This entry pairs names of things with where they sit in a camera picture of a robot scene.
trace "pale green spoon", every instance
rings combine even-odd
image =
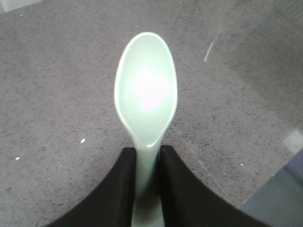
[[[116,111],[137,151],[133,227],[163,227],[156,159],[177,107],[173,58],[155,33],[136,35],[126,46],[116,73]]]

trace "white speck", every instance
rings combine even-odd
[[[209,46],[209,48],[208,48],[208,51],[207,51],[207,53],[206,53],[206,55],[205,55],[204,62],[207,62],[207,58],[208,58],[208,55],[209,55],[210,50],[211,50],[212,47],[213,47],[213,44],[214,44],[214,42],[212,41],[212,43],[210,44],[210,46]]]
[[[294,130],[283,140],[283,144],[296,154],[303,148],[303,135],[298,130]]]

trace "spoon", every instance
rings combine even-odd
[[[115,106],[137,152],[132,227],[163,227],[156,161],[177,107],[177,79],[165,41],[155,33],[136,35],[120,59]]]

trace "spoon handle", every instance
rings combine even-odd
[[[137,148],[132,227],[163,227],[157,159],[160,145]]]

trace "floor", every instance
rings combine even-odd
[[[163,144],[240,206],[303,147],[302,15],[299,0],[45,0],[2,13],[0,226],[55,220],[133,146],[113,87],[143,31],[176,66]]]

